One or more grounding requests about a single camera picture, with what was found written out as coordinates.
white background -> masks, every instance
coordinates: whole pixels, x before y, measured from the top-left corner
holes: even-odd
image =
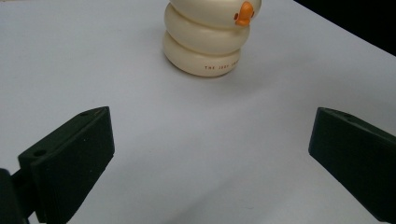
[[[319,106],[396,134],[396,58],[265,0],[238,66],[193,77],[163,55],[166,5],[0,2],[0,167],[108,105],[116,154],[72,224],[378,223],[308,144]]]

rubber duck toy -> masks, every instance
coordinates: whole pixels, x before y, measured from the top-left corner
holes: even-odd
[[[262,0],[170,0],[163,51],[181,70],[219,77],[237,65]]]

